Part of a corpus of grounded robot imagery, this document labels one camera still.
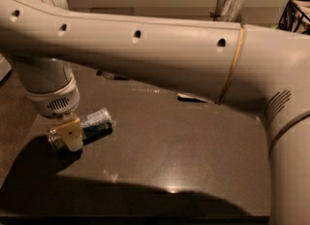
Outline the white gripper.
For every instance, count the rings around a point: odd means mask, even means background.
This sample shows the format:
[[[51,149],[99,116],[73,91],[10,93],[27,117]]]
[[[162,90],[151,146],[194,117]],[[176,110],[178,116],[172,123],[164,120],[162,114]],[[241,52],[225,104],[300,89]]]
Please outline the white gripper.
[[[66,113],[73,113],[78,107],[79,92],[74,76],[62,88],[48,93],[26,91],[35,111],[47,118]],[[55,130],[65,146],[72,152],[82,149],[82,133],[80,119],[76,114],[64,115],[56,123]]]

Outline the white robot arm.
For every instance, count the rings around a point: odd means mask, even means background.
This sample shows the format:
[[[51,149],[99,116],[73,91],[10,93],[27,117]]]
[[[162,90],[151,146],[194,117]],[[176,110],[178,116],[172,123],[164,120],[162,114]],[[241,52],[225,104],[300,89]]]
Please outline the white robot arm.
[[[45,117],[73,112],[72,64],[138,80],[261,120],[270,225],[310,224],[307,36],[219,21],[73,12],[66,0],[0,0],[0,53]]]

